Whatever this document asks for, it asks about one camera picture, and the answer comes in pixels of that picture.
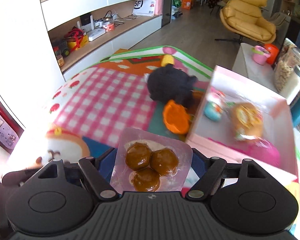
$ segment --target jar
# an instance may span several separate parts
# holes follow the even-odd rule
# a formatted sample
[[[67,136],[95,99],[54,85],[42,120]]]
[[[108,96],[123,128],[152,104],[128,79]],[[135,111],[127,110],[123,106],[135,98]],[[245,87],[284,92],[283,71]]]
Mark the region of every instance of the jar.
[[[300,49],[297,47],[289,48],[288,52],[279,59],[274,70],[274,85],[279,92],[287,83],[296,65],[300,66]]]
[[[65,61],[63,60],[63,56],[61,55],[61,51],[59,50],[59,47],[58,46],[53,47],[53,52],[54,55],[56,56],[59,67],[62,67],[65,64]]]
[[[286,39],[284,40],[283,45],[282,45],[282,48],[281,48],[281,51],[280,51],[280,53],[279,53],[279,55],[278,55],[278,57],[277,57],[277,59],[276,59],[276,63],[275,63],[274,70],[276,69],[276,67],[277,67],[277,65],[278,65],[279,59],[281,59],[282,56],[283,56],[284,54],[286,54],[290,48],[294,48],[294,47],[296,47],[296,45],[295,45],[292,41],[290,41],[288,38],[286,38]]]
[[[113,19],[103,18],[102,27],[106,30],[106,32],[110,32],[114,30],[114,22]]]
[[[300,66],[296,65],[289,76],[287,83],[284,85],[280,95],[287,99],[288,105],[292,103],[297,94],[300,92]]]

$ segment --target pink toy cup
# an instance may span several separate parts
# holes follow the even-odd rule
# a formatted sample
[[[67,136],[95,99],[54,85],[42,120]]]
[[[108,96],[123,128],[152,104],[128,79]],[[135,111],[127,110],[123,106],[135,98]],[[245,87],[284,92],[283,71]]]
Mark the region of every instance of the pink toy cup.
[[[255,46],[252,48],[252,52],[252,59],[259,65],[264,65],[267,59],[271,57],[270,52],[261,46]]]

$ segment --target cardboard box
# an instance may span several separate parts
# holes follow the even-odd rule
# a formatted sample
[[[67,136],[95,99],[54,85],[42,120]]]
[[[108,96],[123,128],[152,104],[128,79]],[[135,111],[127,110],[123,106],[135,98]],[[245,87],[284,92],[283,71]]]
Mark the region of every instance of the cardboard box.
[[[182,0],[181,8],[190,10],[194,6],[195,0]]]
[[[228,148],[233,147],[234,144],[238,145],[234,139],[230,119],[224,112],[220,122],[209,120],[203,114],[206,97],[198,108],[186,143],[207,157],[218,156],[229,163],[241,163],[245,158],[253,159],[283,185],[288,185],[297,179],[298,168],[293,125],[290,107],[287,105],[286,99],[270,89],[220,66],[216,66],[213,72],[206,95],[210,92],[211,87],[224,92],[230,101],[244,101],[238,96],[240,94],[255,106],[263,107],[261,109],[264,119],[263,137],[277,148],[281,156],[281,164],[277,168]]]

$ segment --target orange toy bowl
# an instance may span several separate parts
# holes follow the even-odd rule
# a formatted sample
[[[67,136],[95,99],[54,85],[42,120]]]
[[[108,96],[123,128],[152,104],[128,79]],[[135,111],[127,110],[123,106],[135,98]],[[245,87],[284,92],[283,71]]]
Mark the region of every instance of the orange toy bowl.
[[[189,131],[190,117],[182,105],[170,100],[163,109],[163,122],[167,129],[175,134],[186,134]]]

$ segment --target strawberry print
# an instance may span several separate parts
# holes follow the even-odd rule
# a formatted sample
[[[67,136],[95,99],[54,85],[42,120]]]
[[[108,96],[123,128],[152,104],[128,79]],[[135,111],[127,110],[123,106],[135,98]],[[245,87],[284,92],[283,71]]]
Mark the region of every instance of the strawberry print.
[[[79,80],[74,81],[73,83],[70,84],[69,88],[73,88],[73,87],[79,85],[79,83],[80,83]]]
[[[52,99],[55,99],[58,95],[60,95],[61,94],[61,91],[59,91],[59,92],[57,92],[57,93],[55,93],[55,95],[53,96],[53,98]]]
[[[60,105],[59,104],[54,104],[53,106],[51,106],[50,108],[50,114],[54,111],[57,111],[59,109]]]
[[[80,73],[75,74],[71,79],[74,79],[76,76],[78,76]]]

